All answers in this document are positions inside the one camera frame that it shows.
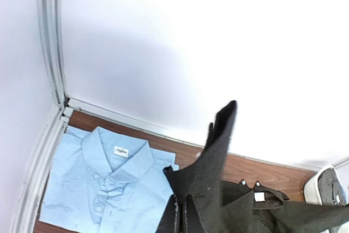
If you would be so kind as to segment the black long sleeve shirt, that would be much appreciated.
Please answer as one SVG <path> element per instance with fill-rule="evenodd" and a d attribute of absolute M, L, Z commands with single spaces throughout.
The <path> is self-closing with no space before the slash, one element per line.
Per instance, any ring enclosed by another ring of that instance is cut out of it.
<path fill-rule="evenodd" d="M 279 190 L 222 180 L 236 111 L 231 101 L 216 114 L 194 163 L 164 168 L 173 193 L 157 232 L 324 232 L 347 223 L 348 206 L 294 202 Z"/>

